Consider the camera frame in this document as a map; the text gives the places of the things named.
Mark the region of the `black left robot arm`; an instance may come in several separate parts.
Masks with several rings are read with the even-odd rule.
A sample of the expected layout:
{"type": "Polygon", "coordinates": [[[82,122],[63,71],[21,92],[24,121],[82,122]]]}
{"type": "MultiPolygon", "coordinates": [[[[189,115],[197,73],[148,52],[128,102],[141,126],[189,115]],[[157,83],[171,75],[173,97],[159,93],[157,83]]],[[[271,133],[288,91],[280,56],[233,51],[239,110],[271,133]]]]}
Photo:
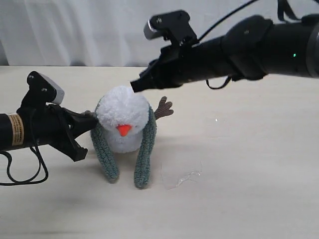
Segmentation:
{"type": "Polygon", "coordinates": [[[74,162],[85,159],[88,149],[76,138],[94,129],[97,119],[59,105],[45,105],[41,110],[20,108],[15,114],[0,115],[0,149],[17,150],[49,145],[74,162]]]}

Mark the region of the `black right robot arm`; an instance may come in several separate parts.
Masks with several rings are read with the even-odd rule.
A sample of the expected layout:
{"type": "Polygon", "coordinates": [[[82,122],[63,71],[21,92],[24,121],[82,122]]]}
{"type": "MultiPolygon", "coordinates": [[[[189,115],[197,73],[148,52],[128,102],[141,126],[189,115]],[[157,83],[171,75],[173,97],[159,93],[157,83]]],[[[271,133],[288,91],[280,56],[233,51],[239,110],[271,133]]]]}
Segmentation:
{"type": "Polygon", "coordinates": [[[319,76],[319,16],[299,22],[273,23],[260,15],[248,17],[225,35],[162,54],[131,81],[134,92],[178,88],[212,78],[257,81],[266,75],[319,76]]]}

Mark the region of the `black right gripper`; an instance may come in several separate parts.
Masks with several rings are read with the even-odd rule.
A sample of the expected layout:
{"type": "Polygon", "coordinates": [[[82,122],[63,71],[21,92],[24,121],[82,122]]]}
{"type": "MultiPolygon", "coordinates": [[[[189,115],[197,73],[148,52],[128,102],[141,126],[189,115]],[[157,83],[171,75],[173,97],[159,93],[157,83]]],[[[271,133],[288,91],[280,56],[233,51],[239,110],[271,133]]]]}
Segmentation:
{"type": "Polygon", "coordinates": [[[177,56],[160,56],[152,68],[130,81],[133,92],[178,88],[185,83],[233,76],[234,64],[222,49],[222,37],[180,51],[177,56]]]}

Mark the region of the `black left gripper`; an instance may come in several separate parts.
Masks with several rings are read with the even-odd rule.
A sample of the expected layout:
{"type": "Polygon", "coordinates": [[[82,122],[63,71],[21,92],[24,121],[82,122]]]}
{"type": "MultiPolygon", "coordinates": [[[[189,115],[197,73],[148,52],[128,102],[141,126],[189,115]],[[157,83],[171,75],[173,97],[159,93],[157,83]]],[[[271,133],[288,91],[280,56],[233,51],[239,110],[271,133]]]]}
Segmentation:
{"type": "Polygon", "coordinates": [[[21,117],[24,129],[22,144],[16,149],[50,145],[74,162],[85,159],[88,149],[76,138],[97,126],[97,118],[91,111],[76,113],[49,104],[41,109],[20,107],[16,113],[21,117]]]}

